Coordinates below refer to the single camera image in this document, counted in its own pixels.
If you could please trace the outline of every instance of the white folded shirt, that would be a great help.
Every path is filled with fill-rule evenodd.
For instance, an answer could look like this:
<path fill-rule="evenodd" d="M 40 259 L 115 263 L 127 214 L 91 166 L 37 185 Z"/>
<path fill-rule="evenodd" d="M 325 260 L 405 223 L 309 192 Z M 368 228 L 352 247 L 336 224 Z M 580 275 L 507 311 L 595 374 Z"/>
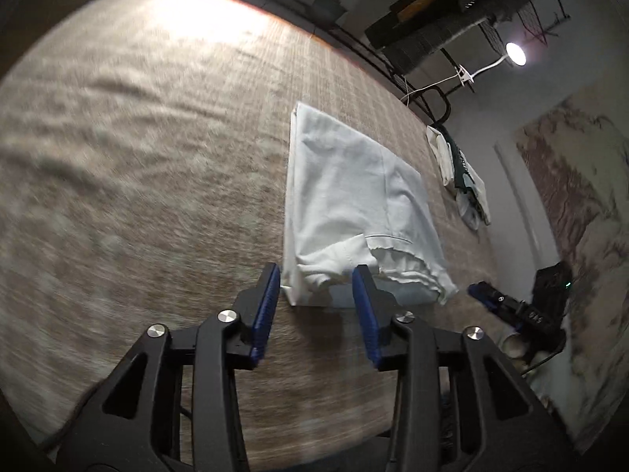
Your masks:
<path fill-rule="evenodd" d="M 457 291 L 420 174 L 374 140 L 300 102 L 291 116 L 282 288 L 293 305 L 348 306 L 351 290 L 337 290 L 345 300 L 334 302 L 329 287 L 349 282 L 359 264 L 378 275 L 380 285 L 401 289 L 399 302 L 430 295 L 445 302 Z"/>

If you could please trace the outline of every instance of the lamp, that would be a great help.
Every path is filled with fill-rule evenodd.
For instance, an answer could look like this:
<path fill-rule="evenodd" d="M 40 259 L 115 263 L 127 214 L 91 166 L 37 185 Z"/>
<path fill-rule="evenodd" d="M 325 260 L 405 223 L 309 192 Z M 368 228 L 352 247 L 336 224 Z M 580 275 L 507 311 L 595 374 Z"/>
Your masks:
<path fill-rule="evenodd" d="M 501 64 L 505 58 L 511 59 L 511 61 L 514 64 L 520 65 L 520 66 L 526 63 L 526 55 L 524 54 L 524 50 L 522 50 L 522 48 L 520 48 L 515 42 L 508 42 L 507 45 L 505 46 L 505 49 L 506 49 L 506 53 L 502 55 L 498 60 L 483 67 L 482 69 L 479 69 L 474 74 L 470 74 L 466 70 L 466 68 L 464 68 L 462 65 L 459 65 L 457 69 L 457 73 L 455 75 L 450 76 L 449 78 L 446 78 L 445 80 L 441 80 L 436 83 L 431 83 L 430 85 L 426 85 L 425 87 L 422 87 L 420 89 L 418 88 L 417 90 L 414 90 L 413 92 L 409 92 L 405 96 L 402 96 L 400 98 L 400 101 L 405 100 L 407 97 L 412 96 L 416 92 L 429 89 L 430 87 L 434 87 L 435 85 L 438 85 L 439 83 L 443 83 L 444 81 L 452 80 L 452 78 L 458 77 L 462 85 L 464 85 L 467 81 L 469 81 L 470 83 L 474 83 L 474 77 L 476 75 L 479 75 L 483 71 L 487 71 L 488 69 L 491 69 L 492 67 L 496 67 L 497 65 Z"/>

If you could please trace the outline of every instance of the metal screw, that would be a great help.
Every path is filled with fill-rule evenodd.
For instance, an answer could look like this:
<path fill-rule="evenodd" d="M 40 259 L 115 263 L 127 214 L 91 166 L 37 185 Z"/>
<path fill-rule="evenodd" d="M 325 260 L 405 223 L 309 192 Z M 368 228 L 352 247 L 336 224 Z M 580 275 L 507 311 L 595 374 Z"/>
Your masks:
<path fill-rule="evenodd" d="M 468 326 L 464 332 L 466 336 L 473 340 L 480 340 L 485 337 L 485 330 L 480 326 Z"/>
<path fill-rule="evenodd" d="M 407 310 L 404 314 L 395 314 L 395 319 L 400 323 L 412 323 L 415 320 L 415 314 Z"/>
<path fill-rule="evenodd" d="M 221 321 L 221 323 L 231 323 L 237 318 L 238 313 L 232 309 L 222 310 L 218 313 L 218 320 Z"/>
<path fill-rule="evenodd" d="M 151 324 L 147 330 L 149 337 L 161 337 L 166 333 L 166 327 L 163 324 Z"/>

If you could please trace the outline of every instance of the white wall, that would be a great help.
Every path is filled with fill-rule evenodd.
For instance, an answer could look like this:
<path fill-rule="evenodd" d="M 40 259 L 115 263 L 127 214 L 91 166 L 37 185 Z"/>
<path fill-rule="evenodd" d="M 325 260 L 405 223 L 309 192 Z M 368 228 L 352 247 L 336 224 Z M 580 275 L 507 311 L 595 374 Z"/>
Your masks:
<path fill-rule="evenodd" d="M 529 48 L 523 68 L 505 63 L 477 78 L 476 94 L 467 89 L 453 94 L 453 112 L 447 122 L 468 161 L 486 183 L 499 288 L 522 299 L 530 299 L 535 270 L 546 265 L 535 262 L 522 214 L 494 146 L 596 80 L 610 63 L 628 55 L 629 35 L 609 0 L 562 1 L 572 20 L 557 29 L 559 37 L 549 37 L 548 48 Z M 555 7 L 553 0 L 539 0 L 538 8 L 546 21 L 552 20 Z M 521 39 L 514 35 L 516 30 L 505 26 L 501 33 L 504 39 L 516 41 Z M 465 58 L 461 58 L 464 50 L 457 54 L 455 58 L 470 71 L 480 67 L 465 64 Z M 471 58 L 468 62 L 478 60 Z M 627 95 L 618 97 L 626 100 Z M 539 198 L 536 192 L 527 196 Z M 544 219 L 545 215 L 537 217 L 534 225 L 547 228 Z"/>

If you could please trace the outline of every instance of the bed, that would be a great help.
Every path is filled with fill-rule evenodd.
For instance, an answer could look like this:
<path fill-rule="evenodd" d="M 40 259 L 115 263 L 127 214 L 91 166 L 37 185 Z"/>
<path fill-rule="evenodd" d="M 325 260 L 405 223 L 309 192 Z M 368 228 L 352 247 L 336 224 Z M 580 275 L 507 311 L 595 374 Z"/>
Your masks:
<path fill-rule="evenodd" d="M 236 0 L 96 0 L 0 85 L 0 387 L 51 432 L 147 326 L 196 325 L 281 263 L 290 114 L 306 102 L 423 177 L 463 289 L 431 324 L 502 326 L 484 230 L 440 186 L 425 125 L 341 53 Z M 353 311 L 278 305 L 267 356 L 237 374 L 254 470 L 348 448 L 391 423 L 395 375 Z"/>

